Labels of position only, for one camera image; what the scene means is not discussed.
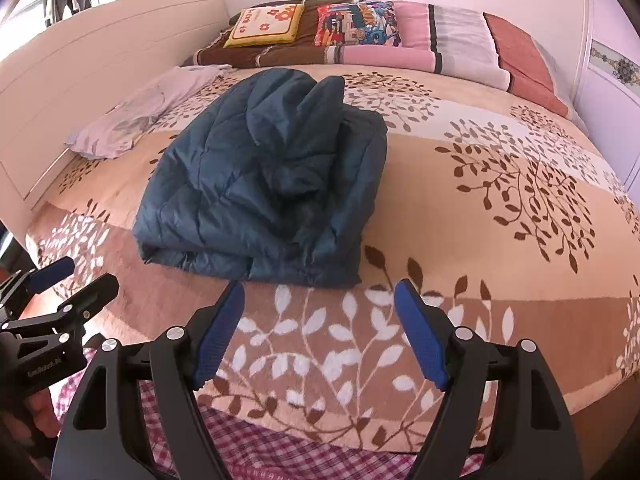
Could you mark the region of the person's left hand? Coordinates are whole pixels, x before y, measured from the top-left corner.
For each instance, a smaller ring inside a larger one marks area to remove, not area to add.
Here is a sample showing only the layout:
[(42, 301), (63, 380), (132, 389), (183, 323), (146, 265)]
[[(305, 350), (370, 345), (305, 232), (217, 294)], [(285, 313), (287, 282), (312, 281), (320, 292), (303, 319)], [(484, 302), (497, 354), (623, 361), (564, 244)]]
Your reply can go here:
[(32, 430), (26, 420), (32, 422), (47, 438), (54, 438), (60, 431), (60, 422), (55, 416), (51, 391), (43, 389), (20, 402), (26, 408), (23, 417), (17, 417), (14, 410), (1, 410), (1, 420), (17, 441), (26, 441), (32, 436)]

